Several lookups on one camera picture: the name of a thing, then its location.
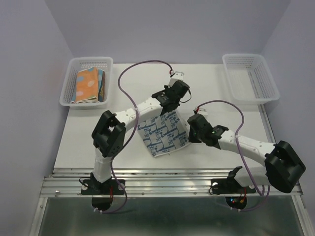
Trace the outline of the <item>white blue patterned towel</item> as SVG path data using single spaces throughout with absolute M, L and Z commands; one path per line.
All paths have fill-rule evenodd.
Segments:
M 176 110 L 139 123 L 137 131 L 152 157 L 170 154 L 189 145 L 188 124 Z

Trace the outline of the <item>brown orange towel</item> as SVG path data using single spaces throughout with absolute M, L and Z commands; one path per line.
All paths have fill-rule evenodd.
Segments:
M 104 92 L 105 92 L 104 102 L 105 102 L 107 99 L 107 95 L 108 95 L 108 91 L 107 91 L 108 90 L 108 76 L 105 73 L 105 71 L 103 72 L 103 78 L 102 78 L 102 85 L 101 86 L 104 86 Z

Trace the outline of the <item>light blue spotted towel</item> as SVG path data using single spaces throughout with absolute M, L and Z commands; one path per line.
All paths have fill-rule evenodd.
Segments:
M 98 69 L 98 90 L 100 90 L 101 85 L 102 85 L 102 78 L 103 78 L 103 70 L 102 69 Z

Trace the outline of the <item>orange pink patterned towel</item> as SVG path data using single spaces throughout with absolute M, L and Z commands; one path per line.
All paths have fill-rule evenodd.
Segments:
M 77 72 L 71 103 L 95 103 L 98 101 L 98 69 L 91 67 Z

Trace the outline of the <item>blue yellow tiger towel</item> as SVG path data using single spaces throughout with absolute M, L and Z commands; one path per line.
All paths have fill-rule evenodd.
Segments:
M 103 102 L 104 101 L 104 96 L 105 96 L 105 92 L 104 92 L 104 86 L 101 86 L 98 92 L 98 101 L 99 102 Z

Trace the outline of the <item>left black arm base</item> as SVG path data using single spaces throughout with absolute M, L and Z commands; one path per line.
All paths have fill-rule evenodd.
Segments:
M 93 176 L 79 178 L 81 184 L 81 195 L 124 195 L 123 189 L 112 178 L 100 183 Z

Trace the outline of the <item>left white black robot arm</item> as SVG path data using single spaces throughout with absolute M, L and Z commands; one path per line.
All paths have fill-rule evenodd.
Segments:
M 181 99 L 190 92 L 182 80 L 153 94 L 133 108 L 112 113 L 105 111 L 92 132 L 95 163 L 92 171 L 93 189 L 103 194 L 109 190 L 112 161 L 128 144 L 126 133 L 139 132 L 151 156 L 170 154 L 186 147 L 189 129 L 177 108 Z

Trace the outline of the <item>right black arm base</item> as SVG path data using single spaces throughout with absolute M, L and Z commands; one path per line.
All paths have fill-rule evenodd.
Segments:
M 249 186 L 242 187 L 235 179 L 242 166 L 234 168 L 228 173 L 227 178 L 217 178 L 211 180 L 211 186 L 209 189 L 210 195 L 220 194 L 245 194 L 245 193 L 256 193 L 256 190 L 251 189 Z

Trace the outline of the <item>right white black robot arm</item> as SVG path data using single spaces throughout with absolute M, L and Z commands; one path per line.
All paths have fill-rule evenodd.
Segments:
M 188 119 L 189 142 L 242 154 L 265 168 L 251 169 L 258 174 L 257 185 L 271 185 L 283 193 L 290 193 L 306 167 L 293 147 L 285 141 L 277 144 L 238 136 L 227 127 L 212 126 L 201 114 Z

